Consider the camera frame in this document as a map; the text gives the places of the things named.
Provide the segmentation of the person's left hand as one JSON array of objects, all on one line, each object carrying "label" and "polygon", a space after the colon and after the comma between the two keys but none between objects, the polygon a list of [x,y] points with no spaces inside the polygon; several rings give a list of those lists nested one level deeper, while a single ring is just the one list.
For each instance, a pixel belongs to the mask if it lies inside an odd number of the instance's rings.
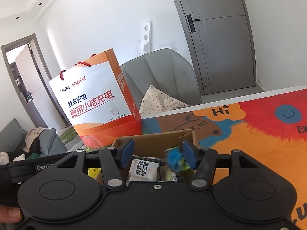
[{"label": "person's left hand", "polygon": [[21,210],[16,207],[0,205],[0,222],[1,223],[18,223],[22,219]]}]

